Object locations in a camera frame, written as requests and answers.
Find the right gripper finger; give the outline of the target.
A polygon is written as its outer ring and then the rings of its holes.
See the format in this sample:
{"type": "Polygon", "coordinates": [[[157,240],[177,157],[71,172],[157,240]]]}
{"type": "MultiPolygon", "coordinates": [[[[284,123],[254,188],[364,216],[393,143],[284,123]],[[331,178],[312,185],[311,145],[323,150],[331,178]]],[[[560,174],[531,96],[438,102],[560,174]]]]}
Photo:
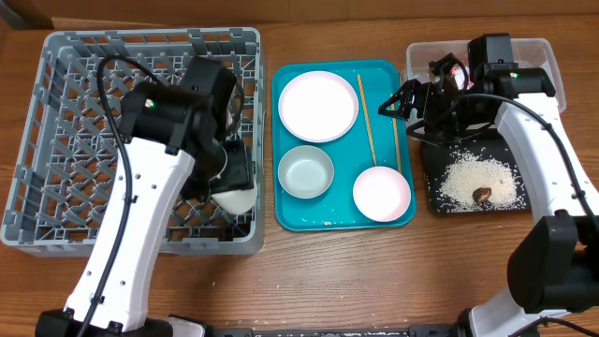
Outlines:
{"type": "Polygon", "coordinates": [[[381,108],[389,109],[391,106],[395,109],[411,108],[415,102],[416,80],[408,80],[381,105],[381,108]]]}
{"type": "Polygon", "coordinates": [[[378,113],[389,118],[408,121],[412,114],[412,107],[400,105],[396,110],[391,110],[389,106],[381,106],[378,113]]]}

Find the white cup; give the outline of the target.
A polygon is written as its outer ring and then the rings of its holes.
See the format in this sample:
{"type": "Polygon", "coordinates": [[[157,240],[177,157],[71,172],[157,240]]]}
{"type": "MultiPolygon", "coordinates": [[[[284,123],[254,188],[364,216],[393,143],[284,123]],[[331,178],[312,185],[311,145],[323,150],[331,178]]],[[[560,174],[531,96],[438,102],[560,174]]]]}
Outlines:
{"type": "Polygon", "coordinates": [[[212,199],[225,212],[243,214],[251,211],[257,198],[257,188],[234,190],[212,194],[212,199]]]}

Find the white red wrapper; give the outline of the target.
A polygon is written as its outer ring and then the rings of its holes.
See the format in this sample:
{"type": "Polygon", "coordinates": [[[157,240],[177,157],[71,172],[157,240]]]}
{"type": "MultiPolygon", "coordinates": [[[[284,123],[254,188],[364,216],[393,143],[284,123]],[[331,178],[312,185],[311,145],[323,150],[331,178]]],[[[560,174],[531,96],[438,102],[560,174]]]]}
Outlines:
{"type": "Polygon", "coordinates": [[[451,78],[460,91],[464,88],[471,89],[474,86],[470,79],[469,67],[466,66],[465,69],[466,72],[463,72],[463,69],[459,65],[454,65],[450,71],[451,78]]]}

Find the grey bowl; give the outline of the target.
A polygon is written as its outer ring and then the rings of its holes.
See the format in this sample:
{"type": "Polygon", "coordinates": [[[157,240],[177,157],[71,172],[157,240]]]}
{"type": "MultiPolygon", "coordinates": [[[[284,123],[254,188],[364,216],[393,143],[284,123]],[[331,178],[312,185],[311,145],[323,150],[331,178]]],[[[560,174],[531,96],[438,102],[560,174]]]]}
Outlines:
{"type": "Polygon", "coordinates": [[[319,197],[329,189],[334,179],[334,166],[320,148],[301,145],[283,155],[277,173],[287,194],[308,199],[319,197]]]}

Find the white rice pile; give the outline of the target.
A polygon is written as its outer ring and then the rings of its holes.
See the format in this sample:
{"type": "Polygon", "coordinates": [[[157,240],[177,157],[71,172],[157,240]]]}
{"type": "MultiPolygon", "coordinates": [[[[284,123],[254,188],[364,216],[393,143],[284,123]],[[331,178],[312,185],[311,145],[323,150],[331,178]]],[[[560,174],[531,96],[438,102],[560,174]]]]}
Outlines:
{"type": "Polygon", "coordinates": [[[523,183],[514,168],[494,158],[468,150],[453,151],[455,161],[448,165],[436,189],[440,212],[515,211],[528,207],[523,183]],[[479,187],[490,187],[489,200],[478,206],[472,194],[479,187]]]}

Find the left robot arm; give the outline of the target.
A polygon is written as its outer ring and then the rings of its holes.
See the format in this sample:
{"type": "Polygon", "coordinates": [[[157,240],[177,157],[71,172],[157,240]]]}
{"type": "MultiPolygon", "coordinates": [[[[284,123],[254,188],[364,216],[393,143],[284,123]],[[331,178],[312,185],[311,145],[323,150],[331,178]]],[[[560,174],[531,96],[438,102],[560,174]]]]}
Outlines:
{"type": "Polygon", "coordinates": [[[205,336],[192,318],[148,316],[154,264],[178,199],[243,214],[256,203],[250,149],[236,138],[243,91],[222,62],[196,57],[177,85],[155,75],[107,120],[119,151],[94,249],[66,305],[41,313],[38,336],[205,336]]]}

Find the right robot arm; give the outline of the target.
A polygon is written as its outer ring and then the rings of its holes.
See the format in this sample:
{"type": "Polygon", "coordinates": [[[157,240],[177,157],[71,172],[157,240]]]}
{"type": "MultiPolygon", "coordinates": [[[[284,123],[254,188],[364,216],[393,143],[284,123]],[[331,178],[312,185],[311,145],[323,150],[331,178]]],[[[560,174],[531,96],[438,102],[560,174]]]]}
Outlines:
{"type": "Polygon", "coordinates": [[[534,336],[598,303],[598,192],[564,131],[547,71],[520,66],[505,33],[477,37],[467,52],[462,64],[452,54],[430,62],[428,82],[406,81],[378,111],[434,145],[497,128],[525,184],[533,228],[508,260],[506,287],[443,334],[534,336]],[[462,86],[449,78],[459,64],[462,86]]]}

